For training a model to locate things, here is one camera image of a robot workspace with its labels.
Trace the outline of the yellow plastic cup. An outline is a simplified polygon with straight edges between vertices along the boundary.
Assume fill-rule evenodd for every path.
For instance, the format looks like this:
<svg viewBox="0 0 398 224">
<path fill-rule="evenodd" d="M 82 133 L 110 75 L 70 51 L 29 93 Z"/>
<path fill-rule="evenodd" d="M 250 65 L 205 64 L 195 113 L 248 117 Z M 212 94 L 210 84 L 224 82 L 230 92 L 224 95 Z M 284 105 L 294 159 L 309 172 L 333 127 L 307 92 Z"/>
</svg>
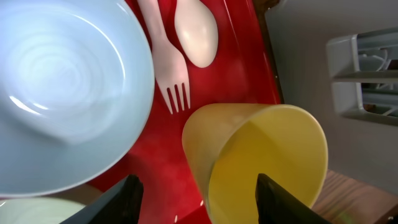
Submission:
<svg viewBox="0 0 398 224">
<path fill-rule="evenodd" d="M 213 223 L 257 223 L 259 174 L 312 207 L 328 169 L 322 127 L 292 105 L 203 106 L 185 123 L 182 146 Z"/>
</svg>

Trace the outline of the green bowl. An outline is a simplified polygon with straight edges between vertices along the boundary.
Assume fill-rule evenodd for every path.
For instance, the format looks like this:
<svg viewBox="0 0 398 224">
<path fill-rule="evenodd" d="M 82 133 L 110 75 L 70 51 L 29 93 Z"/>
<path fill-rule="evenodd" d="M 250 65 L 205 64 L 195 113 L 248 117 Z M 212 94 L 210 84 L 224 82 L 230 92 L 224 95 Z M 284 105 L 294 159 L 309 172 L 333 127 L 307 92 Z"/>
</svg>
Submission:
<svg viewBox="0 0 398 224">
<path fill-rule="evenodd" d="M 59 224 L 85 206 L 60 198 L 19 198 L 1 200 L 1 224 Z"/>
</svg>

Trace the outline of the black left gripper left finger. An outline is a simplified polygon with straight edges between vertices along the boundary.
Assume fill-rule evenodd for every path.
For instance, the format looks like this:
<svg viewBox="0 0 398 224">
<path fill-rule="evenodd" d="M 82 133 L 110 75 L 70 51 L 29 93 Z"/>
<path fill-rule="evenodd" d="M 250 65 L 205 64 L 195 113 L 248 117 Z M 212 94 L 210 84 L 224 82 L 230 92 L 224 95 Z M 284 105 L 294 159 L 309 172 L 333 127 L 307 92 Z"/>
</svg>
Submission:
<svg viewBox="0 0 398 224">
<path fill-rule="evenodd" d="M 60 224 L 138 224 L 143 194 L 143 183 L 130 174 Z"/>
</svg>

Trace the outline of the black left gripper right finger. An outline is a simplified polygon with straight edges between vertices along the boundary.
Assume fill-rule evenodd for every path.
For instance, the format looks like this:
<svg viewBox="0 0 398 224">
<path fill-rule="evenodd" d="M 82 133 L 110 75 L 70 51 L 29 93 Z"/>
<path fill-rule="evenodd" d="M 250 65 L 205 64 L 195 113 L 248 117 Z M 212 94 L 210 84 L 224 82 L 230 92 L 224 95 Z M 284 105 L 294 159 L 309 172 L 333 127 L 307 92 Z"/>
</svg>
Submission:
<svg viewBox="0 0 398 224">
<path fill-rule="evenodd" d="M 258 174 L 255 197 L 259 224 L 330 224 L 268 175 Z"/>
</svg>

